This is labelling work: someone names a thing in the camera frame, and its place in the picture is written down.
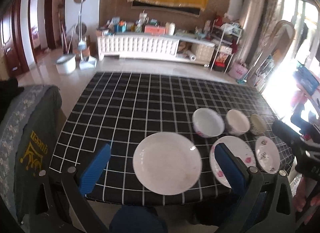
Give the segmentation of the right hand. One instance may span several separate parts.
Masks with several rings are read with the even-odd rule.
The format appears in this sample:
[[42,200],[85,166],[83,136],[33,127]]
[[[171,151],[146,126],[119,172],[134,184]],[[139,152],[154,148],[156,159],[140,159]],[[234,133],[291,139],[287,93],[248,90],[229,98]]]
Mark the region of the right hand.
[[[302,176],[297,187],[296,195],[293,198],[293,206],[298,212],[302,212],[306,204],[306,182],[306,178]],[[319,194],[313,197],[310,205],[319,206]]]

